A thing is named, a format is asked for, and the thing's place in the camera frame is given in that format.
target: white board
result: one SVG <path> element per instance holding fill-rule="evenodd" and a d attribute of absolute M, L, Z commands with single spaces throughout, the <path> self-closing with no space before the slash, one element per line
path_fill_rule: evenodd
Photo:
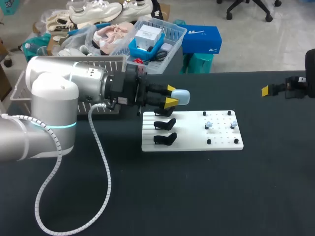
<path fill-rule="evenodd" d="M 156 116 L 154 112 L 145 112 L 142 122 L 142 150 L 143 151 L 214 151 L 214 150 L 242 150 L 244 147 L 239 125 L 231 129 L 233 121 L 237 121 L 235 112 L 231 111 L 173 112 L 170 117 Z M 155 121 L 168 122 L 176 119 L 170 131 L 158 130 Z M 210 121 L 213 126 L 205 129 Z M 171 146 L 159 145 L 153 142 L 155 135 L 169 136 L 176 132 L 177 139 Z"/>

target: plastic bag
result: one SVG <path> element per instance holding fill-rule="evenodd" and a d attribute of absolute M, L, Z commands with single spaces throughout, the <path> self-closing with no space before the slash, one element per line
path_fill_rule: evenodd
<path fill-rule="evenodd" d="M 61 48 L 80 49 L 80 46 L 85 45 L 88 50 L 94 55 L 100 55 L 100 49 L 96 49 L 92 45 L 93 35 L 96 31 L 95 25 L 87 25 L 81 28 L 75 35 L 69 37 L 62 43 Z"/>
<path fill-rule="evenodd" d="M 38 46 L 48 46 L 49 44 L 49 41 L 50 41 L 50 38 L 51 38 L 51 34 L 49 33 L 46 33 L 44 34 L 43 36 L 41 37 L 35 37 L 35 38 L 30 38 L 28 40 L 26 40 L 23 44 L 22 44 L 22 49 L 23 49 L 23 53 L 24 53 L 24 56 L 26 58 L 26 61 L 29 62 L 29 60 L 34 57 L 34 56 L 37 56 L 37 54 L 35 53 L 32 53 L 32 52 L 29 52 L 26 48 L 25 48 L 25 44 L 26 43 L 33 43 L 33 44 L 36 44 Z"/>

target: gray floor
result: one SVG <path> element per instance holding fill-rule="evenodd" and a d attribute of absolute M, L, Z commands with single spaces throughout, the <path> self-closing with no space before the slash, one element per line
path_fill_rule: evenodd
<path fill-rule="evenodd" d="M 43 11 L 65 8 L 66 0 L 21 0 L 18 11 L 4 18 L 0 37 L 8 49 L 24 42 L 32 24 Z M 235 8 L 233 20 L 225 14 L 231 1 L 160 0 L 171 5 L 169 21 L 183 19 L 187 24 L 218 26 L 223 44 L 214 57 L 211 72 L 303 70 L 304 55 L 315 48 L 315 3 L 283 0 L 281 7 L 267 2 L 273 16 L 265 22 L 265 13 L 252 1 Z M 12 83 L 26 67 L 22 53 L 14 53 L 14 66 L 6 69 Z"/>

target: yellow tag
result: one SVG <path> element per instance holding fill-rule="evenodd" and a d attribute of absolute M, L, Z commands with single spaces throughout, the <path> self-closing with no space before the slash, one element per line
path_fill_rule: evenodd
<path fill-rule="evenodd" d="M 166 100 L 165 100 L 164 109 L 167 109 L 169 107 L 175 107 L 175 106 L 178 105 L 178 103 L 179 103 L 178 99 L 167 97 Z"/>
<path fill-rule="evenodd" d="M 261 89 L 261 96 L 267 96 L 268 95 L 268 86 Z"/>
<path fill-rule="evenodd" d="M 174 91 L 174 90 L 175 90 L 175 88 L 174 88 L 174 87 L 172 87 L 171 85 L 167 85 L 167 90 L 168 90 L 168 91 Z"/>

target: red object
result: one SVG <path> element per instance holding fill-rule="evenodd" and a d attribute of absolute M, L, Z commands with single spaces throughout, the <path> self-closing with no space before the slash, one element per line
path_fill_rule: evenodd
<path fill-rule="evenodd" d="M 137 59 L 133 60 L 133 62 L 143 64 L 143 61 L 140 58 L 137 58 Z"/>

